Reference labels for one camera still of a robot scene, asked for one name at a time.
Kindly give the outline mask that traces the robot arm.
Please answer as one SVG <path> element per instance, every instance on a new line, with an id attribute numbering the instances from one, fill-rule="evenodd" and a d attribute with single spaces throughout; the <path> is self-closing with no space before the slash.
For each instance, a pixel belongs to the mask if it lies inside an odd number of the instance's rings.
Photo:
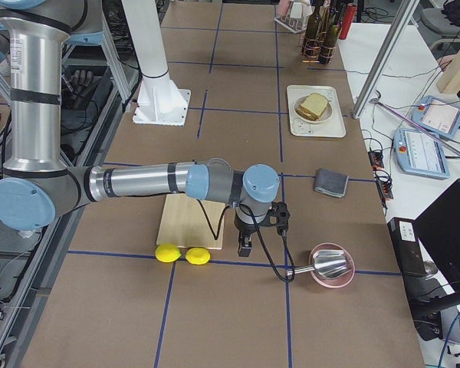
<path id="1" fill-rule="evenodd" d="M 279 178 L 270 166 L 237 171 L 223 159 L 210 159 L 103 169 L 61 162 L 61 50 L 71 36 L 100 30 L 101 15 L 99 1 L 0 2 L 0 20 L 10 34 L 12 122 L 0 221 L 31 231 L 107 198 L 185 193 L 234 209 L 238 253 L 249 255 L 251 236 L 278 223 Z"/>

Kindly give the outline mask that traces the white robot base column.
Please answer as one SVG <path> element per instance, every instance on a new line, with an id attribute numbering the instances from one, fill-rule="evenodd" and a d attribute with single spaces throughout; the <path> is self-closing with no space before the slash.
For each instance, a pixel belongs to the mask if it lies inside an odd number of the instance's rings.
<path id="1" fill-rule="evenodd" d="M 184 125 L 191 91 L 179 89 L 169 75 L 156 3 L 127 0 L 122 5 L 142 76 L 133 122 Z"/>

